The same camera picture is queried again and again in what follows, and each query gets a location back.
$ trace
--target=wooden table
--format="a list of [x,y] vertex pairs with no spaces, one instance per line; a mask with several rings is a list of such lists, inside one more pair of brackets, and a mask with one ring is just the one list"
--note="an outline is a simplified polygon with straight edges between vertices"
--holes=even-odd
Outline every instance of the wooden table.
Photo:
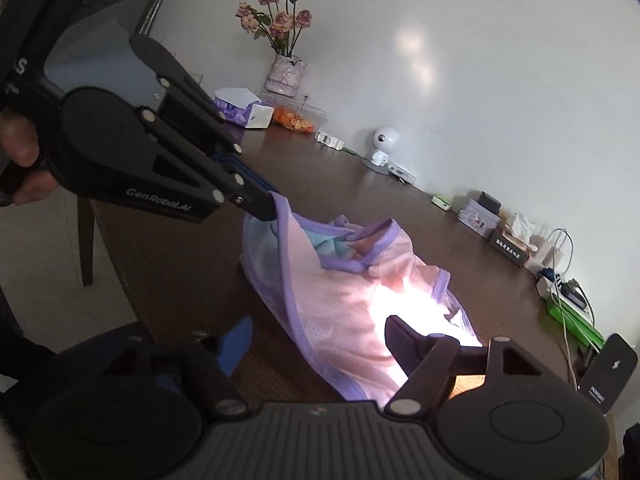
[[[568,378],[562,327],[546,314],[533,275],[453,213],[432,205],[429,196],[369,170],[356,156],[276,126],[247,132],[243,149],[245,163],[308,218],[330,221],[344,214],[366,225],[393,217],[421,259],[451,272],[450,290],[483,342],[509,336]],[[251,402],[339,400],[245,278],[239,266],[243,212],[226,204],[196,225],[104,203],[95,203],[94,211],[124,291],[159,343],[180,342],[195,330],[221,333],[250,314],[254,343],[233,379]],[[576,340],[570,341],[575,349]]]

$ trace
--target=finger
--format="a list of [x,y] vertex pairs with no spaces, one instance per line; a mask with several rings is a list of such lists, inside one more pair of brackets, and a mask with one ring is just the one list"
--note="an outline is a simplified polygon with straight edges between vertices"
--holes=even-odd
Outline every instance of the finger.
[[24,179],[22,185],[14,193],[14,204],[37,202],[49,196],[57,187],[58,183],[49,171],[34,171]]
[[24,168],[33,165],[40,153],[33,123],[8,108],[0,112],[0,150]]

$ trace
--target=tiled floor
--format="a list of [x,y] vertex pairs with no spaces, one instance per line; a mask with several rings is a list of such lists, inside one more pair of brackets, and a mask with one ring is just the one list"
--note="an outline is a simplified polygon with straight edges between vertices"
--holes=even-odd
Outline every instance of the tiled floor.
[[82,286],[76,197],[62,189],[0,209],[0,284],[25,335],[56,352],[136,319],[98,229],[94,284]]

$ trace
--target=tissue pack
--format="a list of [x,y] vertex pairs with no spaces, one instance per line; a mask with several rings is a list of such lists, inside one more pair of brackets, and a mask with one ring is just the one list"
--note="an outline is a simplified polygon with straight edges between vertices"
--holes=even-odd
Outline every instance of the tissue pack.
[[215,104],[225,121],[245,128],[268,128],[273,108],[247,88],[221,88],[216,91]]

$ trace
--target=flower pot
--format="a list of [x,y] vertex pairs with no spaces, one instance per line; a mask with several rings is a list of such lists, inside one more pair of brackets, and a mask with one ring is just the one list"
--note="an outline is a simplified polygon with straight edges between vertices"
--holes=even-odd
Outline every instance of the flower pot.
[[298,57],[277,55],[264,83],[264,89],[276,94],[295,97],[305,75],[306,63]]

